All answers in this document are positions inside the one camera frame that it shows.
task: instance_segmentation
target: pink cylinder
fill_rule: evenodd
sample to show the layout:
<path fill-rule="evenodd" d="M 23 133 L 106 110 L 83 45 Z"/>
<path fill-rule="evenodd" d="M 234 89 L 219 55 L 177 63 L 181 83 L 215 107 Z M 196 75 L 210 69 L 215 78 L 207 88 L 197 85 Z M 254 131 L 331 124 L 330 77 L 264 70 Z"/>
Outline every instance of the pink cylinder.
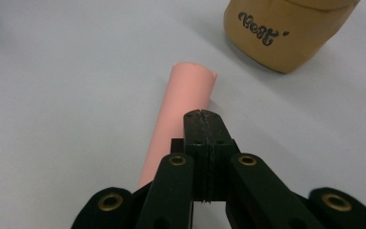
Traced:
<path fill-rule="evenodd" d="M 172 138 L 183 138 L 183 115 L 192 110 L 207 108 L 215 80 L 216 74 L 201 65 L 173 65 L 139 188 L 153 180 L 160 160 L 171 150 Z"/>

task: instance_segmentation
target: white background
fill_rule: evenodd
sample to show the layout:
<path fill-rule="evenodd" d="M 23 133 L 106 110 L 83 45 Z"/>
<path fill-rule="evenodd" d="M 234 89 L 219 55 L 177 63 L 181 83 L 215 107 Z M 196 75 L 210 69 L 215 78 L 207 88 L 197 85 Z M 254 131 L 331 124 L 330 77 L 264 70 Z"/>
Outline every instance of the white background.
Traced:
<path fill-rule="evenodd" d="M 229 1 L 0 0 L 0 228 L 70 228 L 96 192 L 135 191 L 173 63 L 218 74 L 209 110 L 307 197 L 366 204 L 366 1 L 294 73 L 223 31 Z M 196 204 L 193 228 L 229 228 Z"/>

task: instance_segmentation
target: metal grommet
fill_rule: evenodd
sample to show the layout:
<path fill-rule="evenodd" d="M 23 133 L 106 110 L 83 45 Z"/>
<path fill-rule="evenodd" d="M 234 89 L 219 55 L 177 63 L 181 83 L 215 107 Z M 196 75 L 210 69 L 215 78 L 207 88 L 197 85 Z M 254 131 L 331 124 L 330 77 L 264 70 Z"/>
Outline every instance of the metal grommet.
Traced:
<path fill-rule="evenodd" d="M 345 198 L 336 194 L 322 195 L 323 202 L 330 208 L 339 212 L 349 212 L 352 210 L 352 204 Z"/>
<path fill-rule="evenodd" d="M 123 197 L 117 193 L 109 193 L 97 202 L 97 207 L 104 212 L 117 209 L 123 203 Z"/>
<path fill-rule="evenodd" d="M 257 160 L 254 159 L 252 156 L 241 156 L 239 158 L 239 162 L 246 166 L 253 166 L 256 165 Z"/>
<path fill-rule="evenodd" d="M 172 156 L 169 158 L 169 162 L 172 165 L 180 166 L 186 164 L 186 158 L 183 156 Z"/>

